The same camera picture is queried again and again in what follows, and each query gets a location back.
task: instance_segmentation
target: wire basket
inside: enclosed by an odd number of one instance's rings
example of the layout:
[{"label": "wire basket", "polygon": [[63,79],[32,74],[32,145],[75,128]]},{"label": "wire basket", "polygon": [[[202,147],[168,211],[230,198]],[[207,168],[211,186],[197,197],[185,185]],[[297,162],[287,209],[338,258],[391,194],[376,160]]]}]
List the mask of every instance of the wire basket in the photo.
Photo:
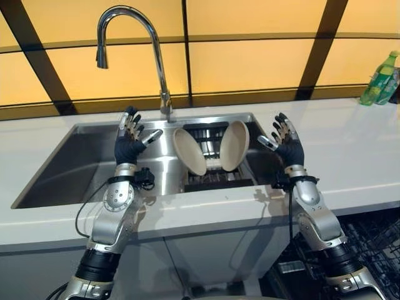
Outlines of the wire basket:
[{"label": "wire basket", "polygon": [[[219,159],[219,150],[228,122],[215,122],[211,124],[189,124],[183,128],[196,140],[205,159]],[[239,167],[231,172],[215,167],[207,170],[203,176],[187,175],[185,192],[200,191],[203,189],[236,188],[239,186],[252,186],[253,180]]]},{"label": "wire basket", "polygon": [[[400,299],[400,209],[353,214],[338,219],[348,237],[347,244],[369,269],[386,297]],[[277,264],[282,269],[284,262],[296,258],[306,262],[303,269],[314,280],[324,281],[324,271],[301,234],[285,249]],[[325,299],[330,299],[329,286],[322,286],[321,293]]]}]

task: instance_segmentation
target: stainless steel sink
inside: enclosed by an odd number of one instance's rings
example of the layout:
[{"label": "stainless steel sink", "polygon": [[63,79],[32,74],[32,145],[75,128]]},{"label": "stainless steel sink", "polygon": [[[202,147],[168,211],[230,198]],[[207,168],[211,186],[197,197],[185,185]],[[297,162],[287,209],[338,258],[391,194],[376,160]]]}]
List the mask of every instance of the stainless steel sink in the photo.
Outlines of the stainless steel sink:
[{"label": "stainless steel sink", "polygon": [[[176,157],[172,134],[176,128],[188,130],[202,147],[205,157],[219,154],[219,140],[226,126],[235,120],[246,123],[250,145],[245,160],[231,173],[223,170],[205,176],[190,175]],[[204,189],[230,188],[269,184],[281,168],[278,157],[257,141],[263,134],[254,116],[249,113],[225,114],[213,117],[184,117],[174,123],[144,121],[143,136],[161,128],[164,134],[151,144],[137,161],[138,167],[150,168],[156,185],[145,196],[162,196]],[[114,174],[114,141],[117,122],[75,125],[64,137],[39,171],[31,179],[11,208],[35,208],[81,203]],[[98,193],[94,201],[100,201]]]}]

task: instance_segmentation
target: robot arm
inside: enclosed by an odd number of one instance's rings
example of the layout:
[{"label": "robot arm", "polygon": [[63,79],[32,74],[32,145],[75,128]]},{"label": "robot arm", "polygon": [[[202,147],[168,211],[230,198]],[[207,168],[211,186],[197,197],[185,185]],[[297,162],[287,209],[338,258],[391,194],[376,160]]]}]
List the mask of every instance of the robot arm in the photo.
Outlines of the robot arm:
[{"label": "robot arm", "polygon": [[156,130],[140,140],[143,126],[140,115],[129,106],[118,127],[114,155],[117,166],[114,177],[102,199],[103,207],[95,219],[86,251],[74,276],[59,299],[105,300],[111,295],[119,258],[134,231],[134,220],[143,205],[140,188],[154,184],[149,169],[136,171],[137,157],[157,140],[162,130]]},{"label": "robot arm", "polygon": [[304,168],[303,147],[292,122],[283,113],[275,120],[277,123],[274,122],[273,126],[279,136],[273,132],[275,140],[259,136],[258,141],[279,154],[286,167],[278,186],[292,193],[294,217],[310,248],[317,253],[327,284],[343,296],[359,294],[354,299],[365,299],[365,289],[369,288],[385,300],[369,270],[348,248],[348,239],[337,217],[325,205],[323,195],[318,191],[317,179],[308,176]]}]

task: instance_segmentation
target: faucet spout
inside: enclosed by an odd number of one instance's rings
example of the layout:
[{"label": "faucet spout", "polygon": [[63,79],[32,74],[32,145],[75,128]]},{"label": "faucet spout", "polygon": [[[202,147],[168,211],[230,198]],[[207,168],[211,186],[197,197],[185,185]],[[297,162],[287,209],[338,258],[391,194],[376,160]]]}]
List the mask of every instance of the faucet spout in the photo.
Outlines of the faucet spout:
[{"label": "faucet spout", "polygon": [[97,66],[102,69],[108,68],[106,52],[106,30],[108,23],[116,16],[126,15],[138,20],[150,35],[154,57],[156,58],[157,74],[160,82],[160,110],[163,114],[169,116],[172,113],[172,103],[167,88],[167,82],[164,72],[163,57],[161,56],[160,42],[157,32],[150,20],[140,11],[130,6],[117,5],[107,9],[100,17],[97,24]]}]

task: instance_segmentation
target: beige plate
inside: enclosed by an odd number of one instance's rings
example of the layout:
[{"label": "beige plate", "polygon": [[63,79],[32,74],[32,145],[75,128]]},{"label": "beige plate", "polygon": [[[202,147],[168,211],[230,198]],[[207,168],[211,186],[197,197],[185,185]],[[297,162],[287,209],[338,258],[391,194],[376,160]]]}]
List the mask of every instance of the beige plate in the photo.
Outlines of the beige plate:
[{"label": "beige plate", "polygon": [[235,170],[244,159],[250,142],[249,129],[242,121],[228,126],[221,141],[219,158],[225,171]]},{"label": "beige plate", "polygon": [[174,149],[178,158],[193,173],[202,176],[206,173],[206,159],[196,140],[184,129],[178,128],[172,135]]}]

